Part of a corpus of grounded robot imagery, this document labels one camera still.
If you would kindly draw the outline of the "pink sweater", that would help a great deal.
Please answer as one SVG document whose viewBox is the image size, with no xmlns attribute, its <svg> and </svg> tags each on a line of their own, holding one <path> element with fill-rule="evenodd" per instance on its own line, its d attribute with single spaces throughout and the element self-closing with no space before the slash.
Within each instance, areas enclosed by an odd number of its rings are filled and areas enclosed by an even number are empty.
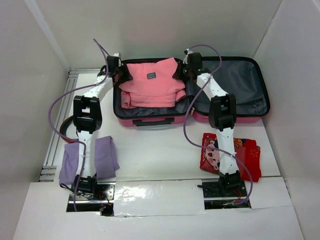
<svg viewBox="0 0 320 240">
<path fill-rule="evenodd" d="M 124 109 L 173 108 L 187 97 L 184 82 L 173 78 L 178 69 L 173 57 L 158 62 L 129 63 L 126 67 L 131 79 L 119 85 Z"/>
</svg>

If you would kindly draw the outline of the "red and black headphones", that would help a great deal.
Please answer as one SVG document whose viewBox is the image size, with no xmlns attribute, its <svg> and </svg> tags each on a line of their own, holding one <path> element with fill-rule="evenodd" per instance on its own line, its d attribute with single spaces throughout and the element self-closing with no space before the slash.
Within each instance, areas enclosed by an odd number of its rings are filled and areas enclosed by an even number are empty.
<svg viewBox="0 0 320 240">
<path fill-rule="evenodd" d="M 75 143 L 78 139 L 68 139 L 68 137 L 67 137 L 67 130 L 68 130 L 68 128 L 71 126 L 71 124 L 73 124 L 74 123 L 74 116 L 73 115 L 71 115 L 71 116 L 69 116 L 68 118 L 66 118 L 63 122 L 62 122 L 62 124 L 60 125 L 60 128 L 59 128 L 59 133 L 62 135 L 62 139 L 65 141 L 65 142 L 67 142 L 67 143 L 69 143 L 69 144 L 72 144 L 72 143 Z"/>
</svg>

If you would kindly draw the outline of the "purple garment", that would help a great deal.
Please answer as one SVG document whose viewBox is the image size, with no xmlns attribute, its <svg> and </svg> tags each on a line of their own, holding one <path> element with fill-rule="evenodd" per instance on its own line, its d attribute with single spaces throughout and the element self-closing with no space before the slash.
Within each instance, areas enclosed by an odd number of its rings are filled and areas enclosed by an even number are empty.
<svg viewBox="0 0 320 240">
<path fill-rule="evenodd" d="M 79 144 L 68 143 L 64 146 L 62 166 L 59 173 L 59 183 L 70 185 L 74 182 L 79 163 Z M 120 168 L 116 148 L 111 136 L 98 138 L 95 141 L 94 167 L 97 180 L 116 177 Z"/>
</svg>

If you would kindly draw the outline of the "red cartoon print garment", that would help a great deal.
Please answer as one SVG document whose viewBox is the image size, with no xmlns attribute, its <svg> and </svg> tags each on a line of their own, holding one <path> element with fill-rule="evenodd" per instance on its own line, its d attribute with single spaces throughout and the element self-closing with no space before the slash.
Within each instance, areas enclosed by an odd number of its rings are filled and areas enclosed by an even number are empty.
<svg viewBox="0 0 320 240">
<path fill-rule="evenodd" d="M 244 164 L 247 170 L 241 164 L 238 164 L 240 177 L 244 181 L 252 181 L 257 183 L 262 176 L 260 169 L 261 148 L 257 142 L 247 138 L 233 139 L 236 157 Z M 202 149 L 200 155 L 199 168 L 203 171 L 218 174 L 220 166 L 220 152 L 211 149 Z"/>
</svg>

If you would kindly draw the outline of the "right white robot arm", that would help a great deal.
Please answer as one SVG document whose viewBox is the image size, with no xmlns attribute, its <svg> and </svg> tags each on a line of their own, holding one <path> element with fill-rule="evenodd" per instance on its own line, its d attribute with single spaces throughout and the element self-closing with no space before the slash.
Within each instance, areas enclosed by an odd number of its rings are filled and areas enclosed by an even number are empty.
<svg viewBox="0 0 320 240">
<path fill-rule="evenodd" d="M 200 53 L 192 52 L 189 49 L 185 50 L 184 53 L 182 72 L 200 87 L 187 112 L 190 112 L 201 93 L 208 97 L 210 100 L 208 120 L 210 126 L 216 129 L 218 148 L 202 146 L 192 142 L 187 136 L 186 122 L 183 123 L 183 134 L 185 139 L 193 146 L 218 153 L 220 157 L 218 190 L 223 196 L 230 196 L 241 184 L 234 147 L 234 128 L 237 120 L 236 97 L 234 94 L 229 94 L 223 90 L 214 79 L 213 73 L 203 68 Z"/>
</svg>

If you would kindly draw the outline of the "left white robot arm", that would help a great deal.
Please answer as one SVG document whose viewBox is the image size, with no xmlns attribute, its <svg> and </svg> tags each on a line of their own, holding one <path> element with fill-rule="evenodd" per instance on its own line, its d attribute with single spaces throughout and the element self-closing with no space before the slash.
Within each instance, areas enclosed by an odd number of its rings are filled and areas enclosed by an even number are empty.
<svg viewBox="0 0 320 240">
<path fill-rule="evenodd" d="M 99 193 L 95 176 L 95 152 L 98 130 L 103 122 L 101 101 L 106 93 L 113 89 L 113 76 L 121 66 L 120 53 L 107 56 L 105 72 L 96 78 L 93 87 L 85 94 L 73 98 L 73 124 L 79 141 L 78 168 L 73 181 L 73 194 L 82 194 L 88 200 L 94 199 Z"/>
</svg>

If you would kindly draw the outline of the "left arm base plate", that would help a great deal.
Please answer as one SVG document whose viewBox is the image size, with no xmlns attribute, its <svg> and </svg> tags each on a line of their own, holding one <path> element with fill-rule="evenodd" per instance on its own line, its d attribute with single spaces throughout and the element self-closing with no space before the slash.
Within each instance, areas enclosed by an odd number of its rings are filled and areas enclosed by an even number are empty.
<svg viewBox="0 0 320 240">
<path fill-rule="evenodd" d="M 96 193 L 81 193 L 77 195 L 74 200 L 74 194 L 70 193 L 68 203 L 72 204 L 111 204 L 114 202 L 115 196 L 115 182 L 107 182 L 104 184 L 98 184 Z"/>
</svg>

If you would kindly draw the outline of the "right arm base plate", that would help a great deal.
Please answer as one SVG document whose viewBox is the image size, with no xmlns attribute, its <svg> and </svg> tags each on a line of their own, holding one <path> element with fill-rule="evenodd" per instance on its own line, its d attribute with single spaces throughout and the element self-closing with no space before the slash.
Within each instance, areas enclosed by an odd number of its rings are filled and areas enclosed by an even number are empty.
<svg viewBox="0 0 320 240">
<path fill-rule="evenodd" d="M 247 197 L 247 189 L 244 181 L 242 181 L 237 188 L 225 190 L 220 188 L 217 181 L 203 181 L 198 187 L 202 189 L 203 197 L 208 200 L 236 200 Z"/>
</svg>

